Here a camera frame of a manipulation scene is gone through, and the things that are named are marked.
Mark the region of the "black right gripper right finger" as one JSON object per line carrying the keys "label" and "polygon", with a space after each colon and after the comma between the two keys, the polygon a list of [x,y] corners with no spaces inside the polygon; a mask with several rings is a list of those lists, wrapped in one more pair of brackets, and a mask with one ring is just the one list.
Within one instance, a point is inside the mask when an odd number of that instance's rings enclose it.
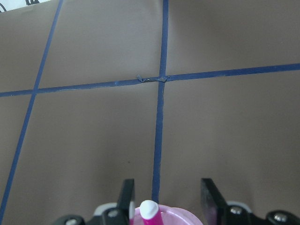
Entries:
{"label": "black right gripper right finger", "polygon": [[209,225],[249,225],[248,207],[240,202],[226,201],[211,178],[201,179],[202,214]]}

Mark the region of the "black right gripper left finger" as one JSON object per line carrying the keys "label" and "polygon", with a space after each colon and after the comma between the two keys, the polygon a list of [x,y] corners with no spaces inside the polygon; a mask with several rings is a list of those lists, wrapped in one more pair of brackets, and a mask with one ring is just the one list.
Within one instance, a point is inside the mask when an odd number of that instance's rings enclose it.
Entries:
{"label": "black right gripper left finger", "polygon": [[117,202],[98,206],[93,214],[94,225],[133,225],[135,218],[135,181],[123,181]]}

